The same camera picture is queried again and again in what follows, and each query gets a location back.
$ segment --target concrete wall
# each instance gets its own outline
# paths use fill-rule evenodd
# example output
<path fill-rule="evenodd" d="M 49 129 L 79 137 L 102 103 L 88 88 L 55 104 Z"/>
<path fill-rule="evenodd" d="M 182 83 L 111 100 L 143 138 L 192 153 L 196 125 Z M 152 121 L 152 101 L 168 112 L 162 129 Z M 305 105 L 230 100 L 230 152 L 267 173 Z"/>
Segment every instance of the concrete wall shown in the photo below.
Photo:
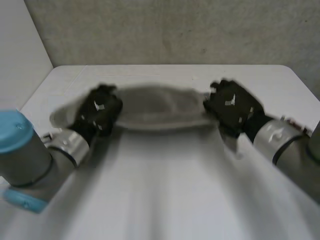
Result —
<path fill-rule="evenodd" d="M 320 97 L 319 0 L 25 2 L 54 66 L 280 64 Z"/>

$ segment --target fabric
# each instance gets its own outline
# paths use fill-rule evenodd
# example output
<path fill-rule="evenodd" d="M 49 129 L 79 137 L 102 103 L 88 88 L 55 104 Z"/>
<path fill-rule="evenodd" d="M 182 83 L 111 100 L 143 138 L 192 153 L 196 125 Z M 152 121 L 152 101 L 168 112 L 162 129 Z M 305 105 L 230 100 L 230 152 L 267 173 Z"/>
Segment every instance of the fabric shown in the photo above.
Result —
<path fill-rule="evenodd" d="M 115 94 L 123 109 L 115 125 L 136 131 L 166 131 L 215 125 L 203 107 L 204 94 L 194 89 L 160 84 L 120 88 Z M 84 96 L 64 105 L 50 116 L 51 124 L 65 128 L 75 118 Z"/>

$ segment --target blue cap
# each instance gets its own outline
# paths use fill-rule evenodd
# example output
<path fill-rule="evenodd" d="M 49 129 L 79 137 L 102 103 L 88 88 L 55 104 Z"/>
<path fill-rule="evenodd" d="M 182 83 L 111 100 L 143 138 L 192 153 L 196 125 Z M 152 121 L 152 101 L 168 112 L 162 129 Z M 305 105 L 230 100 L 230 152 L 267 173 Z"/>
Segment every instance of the blue cap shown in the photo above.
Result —
<path fill-rule="evenodd" d="M 27 144 L 34 135 L 31 122 L 17 110 L 0 111 L 0 154 Z"/>
<path fill-rule="evenodd" d="M 48 205 L 46 201 L 10 188 L 4 191 L 3 197 L 7 202 L 37 214 Z"/>

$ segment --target white table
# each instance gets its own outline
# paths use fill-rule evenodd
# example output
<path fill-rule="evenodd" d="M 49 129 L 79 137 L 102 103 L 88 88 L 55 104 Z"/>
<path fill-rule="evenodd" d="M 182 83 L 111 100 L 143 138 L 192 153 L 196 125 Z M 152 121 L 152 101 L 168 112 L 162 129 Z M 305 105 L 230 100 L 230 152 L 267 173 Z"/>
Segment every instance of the white table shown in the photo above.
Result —
<path fill-rule="evenodd" d="M 87 65 L 52 70 L 22 113 L 39 135 L 50 113 L 98 83 L 161 82 L 208 91 L 235 78 L 266 112 L 314 129 L 320 103 L 281 65 Z M 320 208 L 264 159 L 245 136 L 238 152 L 217 131 L 170 136 L 124 132 L 101 144 L 36 215 L 0 202 L 2 240 L 311 240 Z"/>

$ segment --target gray cloth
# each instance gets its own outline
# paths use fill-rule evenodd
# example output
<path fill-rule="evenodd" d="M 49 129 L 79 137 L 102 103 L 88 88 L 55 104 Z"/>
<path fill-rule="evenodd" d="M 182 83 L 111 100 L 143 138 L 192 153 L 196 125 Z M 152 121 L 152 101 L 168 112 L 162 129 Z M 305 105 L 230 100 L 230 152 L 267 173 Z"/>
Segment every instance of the gray cloth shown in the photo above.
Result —
<path fill-rule="evenodd" d="M 194 89 L 144 84 L 118 89 L 123 109 L 115 125 L 136 131 L 166 131 L 215 125 L 205 115 L 204 94 Z M 86 96 L 62 106 L 50 116 L 56 128 L 70 125 Z"/>

